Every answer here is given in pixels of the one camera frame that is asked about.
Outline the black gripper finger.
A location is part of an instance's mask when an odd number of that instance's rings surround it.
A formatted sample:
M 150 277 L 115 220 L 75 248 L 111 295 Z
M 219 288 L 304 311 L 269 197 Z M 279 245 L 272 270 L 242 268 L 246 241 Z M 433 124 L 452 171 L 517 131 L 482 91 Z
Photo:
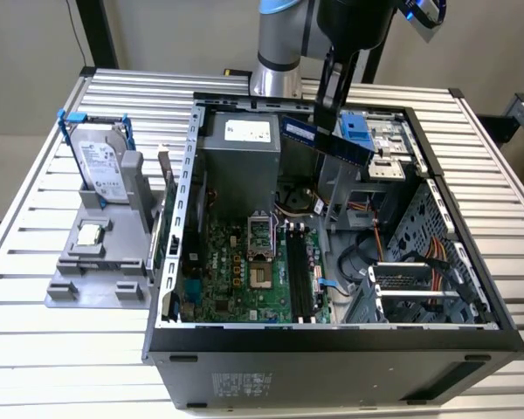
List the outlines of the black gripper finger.
M 331 133 L 357 63 L 357 51 L 331 47 L 324 61 L 320 84 L 314 100 L 314 124 L 322 133 Z

